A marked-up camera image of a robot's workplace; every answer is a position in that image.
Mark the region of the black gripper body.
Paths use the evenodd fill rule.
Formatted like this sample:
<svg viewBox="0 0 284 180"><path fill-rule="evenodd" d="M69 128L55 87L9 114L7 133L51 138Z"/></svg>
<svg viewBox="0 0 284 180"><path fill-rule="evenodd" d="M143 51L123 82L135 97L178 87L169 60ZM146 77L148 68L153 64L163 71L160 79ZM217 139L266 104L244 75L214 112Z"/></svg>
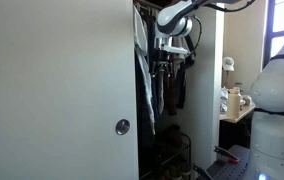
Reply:
<svg viewBox="0 0 284 180"><path fill-rule="evenodd" d="M169 53L165 50L157 49L155 51L155 64L157 66L167 66L169 64Z"/></svg>

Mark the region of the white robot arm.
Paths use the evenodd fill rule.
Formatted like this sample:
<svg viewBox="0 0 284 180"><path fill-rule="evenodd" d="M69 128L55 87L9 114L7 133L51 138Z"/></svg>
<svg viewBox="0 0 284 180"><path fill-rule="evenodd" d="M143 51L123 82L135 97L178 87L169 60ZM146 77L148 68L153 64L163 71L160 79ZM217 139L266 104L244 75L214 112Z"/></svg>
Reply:
<svg viewBox="0 0 284 180"><path fill-rule="evenodd" d="M174 37L186 29L190 18L187 15L203 6L213 6L208 3L232 4L240 0L182 0L162 9L157 17L156 27L160 33ZM198 87L192 92L195 113L204 115L195 135L196 154L200 163L213 162L213 143L218 140L218 89L217 87ZM284 180L284 47L270 59L270 62L259 74L251 86L250 97L255 105L252 120L251 144L248 166L243 180Z"/></svg>

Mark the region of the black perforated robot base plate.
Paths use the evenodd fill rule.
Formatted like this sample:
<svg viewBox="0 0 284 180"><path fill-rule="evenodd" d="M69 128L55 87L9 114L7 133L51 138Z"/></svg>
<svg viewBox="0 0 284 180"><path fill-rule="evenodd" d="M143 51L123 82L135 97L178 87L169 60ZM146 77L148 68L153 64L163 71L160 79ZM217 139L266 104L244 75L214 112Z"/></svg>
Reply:
<svg viewBox="0 0 284 180"><path fill-rule="evenodd" d="M195 180L243 180L249 150L239 145L233 145L227 151L239 159L238 164L230 163L228 157L217 153L219 158L208 169L203 169L196 164L192 165L192 169L198 174Z"/></svg>

